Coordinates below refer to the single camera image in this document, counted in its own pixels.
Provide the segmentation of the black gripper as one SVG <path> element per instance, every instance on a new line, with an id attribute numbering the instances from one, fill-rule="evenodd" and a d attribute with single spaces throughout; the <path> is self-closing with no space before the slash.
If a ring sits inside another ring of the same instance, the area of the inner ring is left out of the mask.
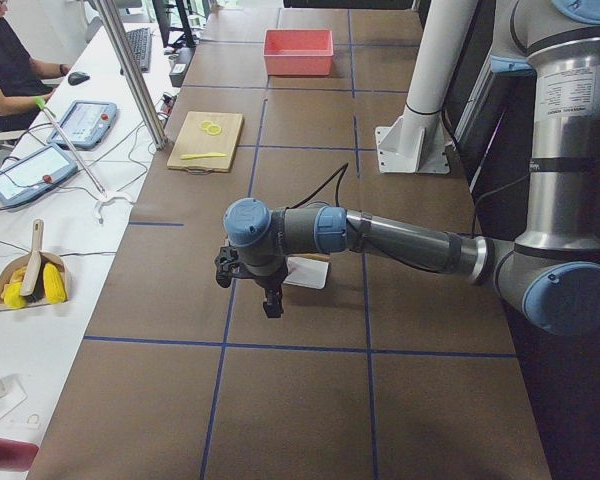
<path id="1" fill-rule="evenodd" d="M 284 313 L 281 285 L 288 276 L 285 262 L 269 275 L 257 275 L 247 269 L 238 251 L 231 246 L 222 246 L 214 260 L 215 280 L 222 288 L 228 288 L 233 279 L 250 279 L 264 289 L 263 309 L 268 318 L 281 318 Z"/>

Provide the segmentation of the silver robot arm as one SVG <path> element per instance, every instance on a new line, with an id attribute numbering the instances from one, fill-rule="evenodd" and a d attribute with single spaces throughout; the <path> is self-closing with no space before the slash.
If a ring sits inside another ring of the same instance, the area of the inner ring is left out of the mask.
<path id="1" fill-rule="evenodd" d="M 467 238 L 339 206 L 270 210 L 245 198 L 223 218 L 217 283 L 255 281 L 265 313 L 277 318 L 290 255 L 351 250 L 490 282 L 532 324 L 555 335 L 600 326 L 600 239 L 592 227 L 600 1 L 499 2 L 491 68 L 536 76 L 526 228 L 515 240 Z"/>

